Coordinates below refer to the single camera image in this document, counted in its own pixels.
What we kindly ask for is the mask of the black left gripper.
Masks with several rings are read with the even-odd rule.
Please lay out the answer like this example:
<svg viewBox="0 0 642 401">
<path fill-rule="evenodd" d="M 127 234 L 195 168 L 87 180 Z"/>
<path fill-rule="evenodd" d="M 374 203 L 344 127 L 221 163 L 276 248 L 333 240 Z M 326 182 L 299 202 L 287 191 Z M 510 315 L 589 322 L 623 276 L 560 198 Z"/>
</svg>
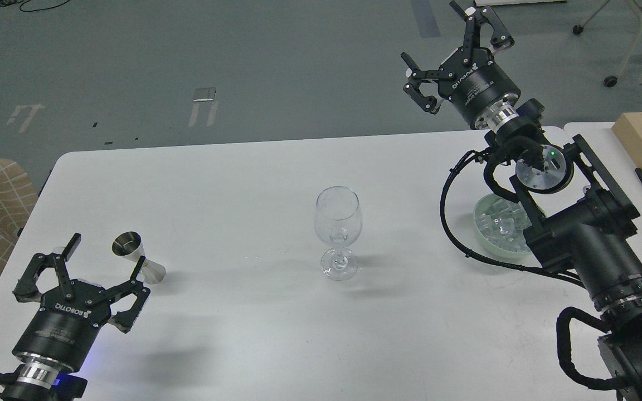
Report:
<svg viewBox="0 0 642 401">
<path fill-rule="evenodd" d="M 113 325 L 123 333 L 132 330 L 150 295 L 150 289 L 137 279 L 146 258 L 139 257 L 130 279 L 104 288 L 70 279 L 66 262 L 80 243 L 81 234 L 74 233 L 62 251 L 34 254 L 17 280 L 13 290 L 17 302 L 41 301 L 39 310 L 11 351 L 17 359 L 43 357 L 57 362 L 67 373 L 76 373 L 81 370 L 103 325 Z M 59 287 L 42 294 L 37 281 L 48 268 L 54 270 Z M 128 295 L 135 297 L 132 306 L 113 314 L 112 304 Z"/>
</svg>

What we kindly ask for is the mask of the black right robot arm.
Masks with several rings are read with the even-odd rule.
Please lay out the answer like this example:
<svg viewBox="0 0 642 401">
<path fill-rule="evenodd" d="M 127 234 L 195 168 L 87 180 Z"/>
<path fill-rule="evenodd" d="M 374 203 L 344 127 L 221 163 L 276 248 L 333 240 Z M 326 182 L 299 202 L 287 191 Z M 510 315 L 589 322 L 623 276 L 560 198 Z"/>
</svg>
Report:
<svg viewBox="0 0 642 401">
<path fill-rule="evenodd" d="M 532 272 L 583 287 L 600 317 L 567 307 L 556 319 L 556 352 L 569 379 L 590 390 L 615 391 L 619 400 L 642 400 L 642 262 L 627 239 L 639 211 L 580 135 L 553 145 L 540 124 L 543 105 L 519 105 L 520 89 L 494 60 L 514 39 L 491 7 L 449 5 L 464 22 L 462 44 L 434 70 L 402 53 L 408 67 L 403 91 L 423 111 L 441 102 L 456 108 L 473 130 L 486 130 L 487 148 L 470 150 L 449 171 L 439 218 L 451 243 L 466 257 Z M 527 267 L 481 256 L 464 246 L 446 220 L 446 197 L 471 162 L 483 163 L 494 195 L 519 204 L 530 225 L 528 248 L 540 262 Z"/>
</svg>

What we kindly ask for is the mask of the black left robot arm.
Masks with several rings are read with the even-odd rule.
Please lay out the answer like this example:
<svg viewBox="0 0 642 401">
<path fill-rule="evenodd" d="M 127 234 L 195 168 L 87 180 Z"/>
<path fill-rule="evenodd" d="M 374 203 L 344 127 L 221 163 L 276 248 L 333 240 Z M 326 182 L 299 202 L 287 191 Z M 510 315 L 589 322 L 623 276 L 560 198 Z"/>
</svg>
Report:
<svg viewBox="0 0 642 401">
<path fill-rule="evenodd" d="M 2 400 L 73 400 L 84 394 L 87 381 L 76 376 L 100 330 L 107 324 L 120 332 L 132 329 L 157 277 L 145 272 L 148 261 L 140 234 L 125 232 L 111 246 L 115 255 L 135 262 L 132 274 L 114 287 L 73 279 L 66 262 L 81 243 L 75 233 L 53 253 L 36 253 L 13 290 L 20 303 L 38 310 L 15 344 L 20 361 L 12 373 L 0 373 Z"/>
</svg>

